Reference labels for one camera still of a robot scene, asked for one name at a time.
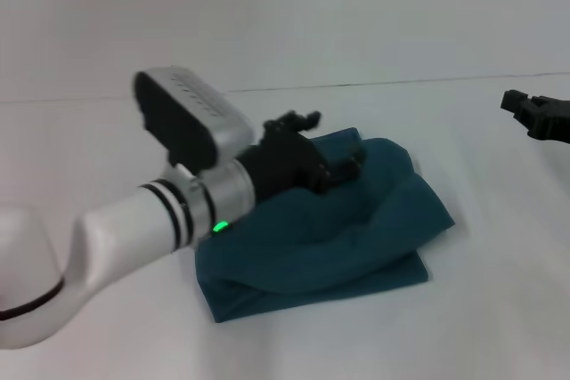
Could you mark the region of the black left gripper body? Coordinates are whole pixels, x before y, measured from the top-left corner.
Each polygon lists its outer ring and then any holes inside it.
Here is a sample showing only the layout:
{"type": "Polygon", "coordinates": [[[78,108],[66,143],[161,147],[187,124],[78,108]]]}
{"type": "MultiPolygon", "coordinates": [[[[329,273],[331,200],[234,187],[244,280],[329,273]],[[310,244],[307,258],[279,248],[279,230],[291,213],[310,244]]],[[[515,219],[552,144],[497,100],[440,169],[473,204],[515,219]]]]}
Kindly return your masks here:
{"type": "Polygon", "coordinates": [[[312,142],[285,125],[265,124],[264,128],[259,143],[237,157],[253,184],[257,202],[294,188],[316,194],[332,188],[329,166],[312,142]]]}

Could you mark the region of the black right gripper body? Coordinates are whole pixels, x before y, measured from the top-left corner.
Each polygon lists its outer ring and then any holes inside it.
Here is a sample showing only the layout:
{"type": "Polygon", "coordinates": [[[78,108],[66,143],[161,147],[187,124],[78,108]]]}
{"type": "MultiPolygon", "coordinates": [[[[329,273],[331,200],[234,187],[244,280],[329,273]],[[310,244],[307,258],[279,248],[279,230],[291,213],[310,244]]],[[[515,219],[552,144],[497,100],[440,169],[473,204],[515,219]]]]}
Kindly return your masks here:
{"type": "Polygon", "coordinates": [[[520,118],[529,137],[569,143],[569,101],[531,97],[524,101],[520,118]]]}

